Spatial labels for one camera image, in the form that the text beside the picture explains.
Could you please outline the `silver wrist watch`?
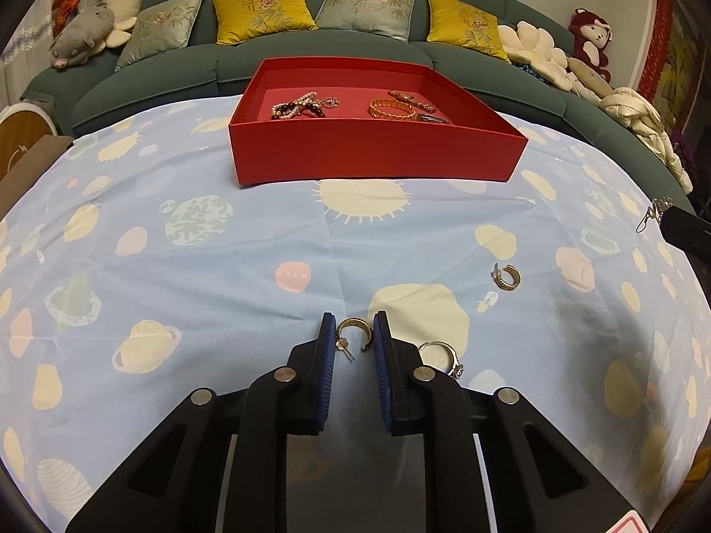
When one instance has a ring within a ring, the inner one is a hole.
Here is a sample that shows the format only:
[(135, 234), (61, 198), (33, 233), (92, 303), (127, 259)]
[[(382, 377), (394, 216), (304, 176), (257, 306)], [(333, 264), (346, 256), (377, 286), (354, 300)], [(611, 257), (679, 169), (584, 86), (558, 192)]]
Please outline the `silver wrist watch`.
[(418, 120), (418, 122), (450, 124), (450, 122), (447, 119), (443, 119), (443, 118), (437, 117), (437, 115), (426, 114), (426, 113), (417, 113), (416, 120)]

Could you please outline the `gold wrist watch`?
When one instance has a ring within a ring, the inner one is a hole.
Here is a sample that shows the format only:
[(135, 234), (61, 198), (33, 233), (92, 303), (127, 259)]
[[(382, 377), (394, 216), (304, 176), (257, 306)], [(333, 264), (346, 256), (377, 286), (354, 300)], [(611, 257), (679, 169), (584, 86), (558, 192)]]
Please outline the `gold wrist watch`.
[(436, 108), (434, 106), (429, 105), (427, 102), (423, 102), (423, 101), (416, 99), (411, 94), (404, 93), (403, 91), (399, 91), (399, 90), (389, 90), (388, 95), (391, 96), (396, 101), (403, 102), (403, 103), (406, 103), (406, 105), (416, 107), (416, 108), (418, 108), (418, 110), (421, 110), (425, 113), (429, 113), (429, 114), (436, 113)]

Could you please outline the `cream blanket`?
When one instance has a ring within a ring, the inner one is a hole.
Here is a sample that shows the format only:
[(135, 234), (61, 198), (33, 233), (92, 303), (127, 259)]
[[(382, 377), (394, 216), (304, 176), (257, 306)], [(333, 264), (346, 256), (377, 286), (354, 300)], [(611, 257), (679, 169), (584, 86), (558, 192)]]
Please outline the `cream blanket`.
[(637, 91), (621, 87), (613, 89), (611, 94), (602, 98), (598, 107), (622, 127), (633, 132), (662, 161), (686, 195), (692, 193), (691, 177), (683, 167), (680, 156), (672, 148), (660, 114), (649, 101)]

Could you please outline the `tan plush toy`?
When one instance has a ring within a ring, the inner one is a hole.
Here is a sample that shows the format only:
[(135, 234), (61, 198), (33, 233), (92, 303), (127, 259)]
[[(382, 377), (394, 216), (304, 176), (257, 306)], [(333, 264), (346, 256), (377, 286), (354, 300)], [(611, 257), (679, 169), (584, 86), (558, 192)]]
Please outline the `tan plush toy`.
[(577, 95), (598, 105), (601, 100), (613, 93), (613, 88), (582, 60), (569, 56), (567, 69), (575, 77), (572, 88)]

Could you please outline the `blue patterned tablecloth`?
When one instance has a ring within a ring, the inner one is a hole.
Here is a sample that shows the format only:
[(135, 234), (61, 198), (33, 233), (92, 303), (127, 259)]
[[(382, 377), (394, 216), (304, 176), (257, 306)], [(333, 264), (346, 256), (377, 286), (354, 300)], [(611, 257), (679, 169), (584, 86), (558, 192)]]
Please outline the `blue patterned tablecloth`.
[[(191, 390), (371, 319), (521, 391), (648, 522), (710, 422), (710, 307), (610, 158), (541, 125), (506, 183), (236, 183), (233, 98), (79, 139), (1, 223), (1, 457), (63, 531)], [(500, 290), (491, 270), (515, 266)]]

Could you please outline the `red shallow box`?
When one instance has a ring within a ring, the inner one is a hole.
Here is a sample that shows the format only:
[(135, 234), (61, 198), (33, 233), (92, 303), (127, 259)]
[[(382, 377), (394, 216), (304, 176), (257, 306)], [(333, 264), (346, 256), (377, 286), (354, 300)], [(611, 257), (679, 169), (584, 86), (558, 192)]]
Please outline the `red shallow box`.
[[(418, 122), (413, 95), (450, 124)], [(319, 99), (338, 98), (335, 108)], [(347, 56), (264, 60), (228, 125), (237, 180), (437, 178), (506, 182), (528, 140), (423, 65)]]

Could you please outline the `cream flower cushion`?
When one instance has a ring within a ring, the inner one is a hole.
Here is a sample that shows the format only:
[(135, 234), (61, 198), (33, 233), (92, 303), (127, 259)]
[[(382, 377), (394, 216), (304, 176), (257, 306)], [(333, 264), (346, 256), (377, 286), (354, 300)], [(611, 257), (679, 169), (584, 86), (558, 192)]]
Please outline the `cream flower cushion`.
[(576, 77), (567, 69), (567, 55), (555, 45), (552, 35), (544, 28), (520, 20), (517, 27), (499, 25), (499, 36), (508, 60), (529, 66), (555, 88), (571, 91)]

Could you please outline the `yellow cushion right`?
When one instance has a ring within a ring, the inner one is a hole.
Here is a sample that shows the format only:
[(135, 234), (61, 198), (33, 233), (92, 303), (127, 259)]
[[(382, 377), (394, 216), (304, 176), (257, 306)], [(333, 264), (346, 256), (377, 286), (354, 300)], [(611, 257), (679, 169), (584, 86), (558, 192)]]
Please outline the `yellow cushion right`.
[(466, 48), (510, 64), (496, 16), (459, 0), (428, 0), (428, 6), (428, 44)]

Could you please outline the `yellow cushion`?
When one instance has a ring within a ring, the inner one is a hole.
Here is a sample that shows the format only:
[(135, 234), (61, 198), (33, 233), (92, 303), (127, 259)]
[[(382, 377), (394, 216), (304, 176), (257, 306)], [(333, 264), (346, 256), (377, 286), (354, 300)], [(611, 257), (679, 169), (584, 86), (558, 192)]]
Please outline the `yellow cushion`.
[(305, 0), (212, 0), (216, 44), (237, 46), (263, 35), (317, 29)]
[(428, 6), (428, 44), (466, 48), (510, 64), (496, 16), (459, 0), (428, 0)]

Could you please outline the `green sofa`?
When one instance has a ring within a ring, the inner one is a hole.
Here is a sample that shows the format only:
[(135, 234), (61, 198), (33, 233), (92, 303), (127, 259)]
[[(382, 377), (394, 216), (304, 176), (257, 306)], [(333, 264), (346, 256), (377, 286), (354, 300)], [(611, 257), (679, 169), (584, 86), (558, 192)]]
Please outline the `green sofa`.
[[(142, 0), (146, 7), (168, 0)], [(169, 102), (242, 93), (253, 73), (273, 56), (356, 56), (420, 64), (440, 72), (470, 91), (493, 110), (586, 142), (621, 166), (648, 197), (667, 196), (674, 205), (692, 203), (659, 161), (626, 127), (592, 103), (558, 90), (529, 73), (491, 56), (453, 44), (427, 40), (427, 0), (413, 6), (411, 32), (405, 41), (384, 35), (346, 30), (279, 32), (259, 36), (235, 47), (217, 44), (213, 0), (204, 0), (186, 47), (152, 56), (121, 69), (118, 53), (105, 51), (87, 64), (64, 71), (48, 68), (35, 76), (22, 96), (39, 102), (58, 130), (82, 136), (136, 113)], [(548, 30), (564, 51), (574, 38), (561, 25), (517, 0), (460, 0), (512, 25), (520, 20)], [(323, 0), (305, 0), (316, 12)]]

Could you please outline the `yellow cushion left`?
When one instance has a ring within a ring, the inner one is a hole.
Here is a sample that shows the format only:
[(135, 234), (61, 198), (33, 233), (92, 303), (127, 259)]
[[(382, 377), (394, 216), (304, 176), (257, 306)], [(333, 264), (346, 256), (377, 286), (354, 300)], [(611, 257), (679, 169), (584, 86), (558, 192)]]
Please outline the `yellow cushion left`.
[(216, 44), (237, 46), (263, 35), (317, 29), (305, 0), (212, 0)]

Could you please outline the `brown paper bag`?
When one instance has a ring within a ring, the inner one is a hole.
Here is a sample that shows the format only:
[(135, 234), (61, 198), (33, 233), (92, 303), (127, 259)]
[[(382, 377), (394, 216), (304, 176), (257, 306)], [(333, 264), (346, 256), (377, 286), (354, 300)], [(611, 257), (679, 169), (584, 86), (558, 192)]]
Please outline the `brown paper bag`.
[(70, 136), (44, 135), (0, 183), (0, 213), (5, 218), (13, 206), (54, 165), (73, 143)]

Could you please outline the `grey-blue cushion centre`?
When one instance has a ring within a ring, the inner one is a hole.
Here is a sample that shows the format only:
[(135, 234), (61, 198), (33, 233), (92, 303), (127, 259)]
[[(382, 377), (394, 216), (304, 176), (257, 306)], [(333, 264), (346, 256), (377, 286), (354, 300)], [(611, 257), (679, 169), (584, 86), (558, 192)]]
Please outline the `grey-blue cushion centre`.
[(416, 0), (323, 0), (320, 29), (350, 30), (407, 41)]

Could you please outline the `grey plush animal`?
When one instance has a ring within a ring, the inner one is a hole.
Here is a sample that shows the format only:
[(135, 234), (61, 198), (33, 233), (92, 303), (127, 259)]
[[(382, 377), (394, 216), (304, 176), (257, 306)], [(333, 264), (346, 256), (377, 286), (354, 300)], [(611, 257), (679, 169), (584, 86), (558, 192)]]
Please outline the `grey plush animal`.
[(87, 7), (56, 36), (49, 54), (53, 69), (65, 70), (83, 65), (106, 47), (115, 15), (105, 3)]

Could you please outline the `white curtain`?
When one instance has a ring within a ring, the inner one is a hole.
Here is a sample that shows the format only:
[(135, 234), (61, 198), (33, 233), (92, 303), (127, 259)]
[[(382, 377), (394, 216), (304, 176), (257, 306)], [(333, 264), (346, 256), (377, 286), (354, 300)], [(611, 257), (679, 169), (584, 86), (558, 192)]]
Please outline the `white curtain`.
[(52, 1), (32, 3), (1, 53), (1, 108), (17, 102), (29, 82), (49, 66)]

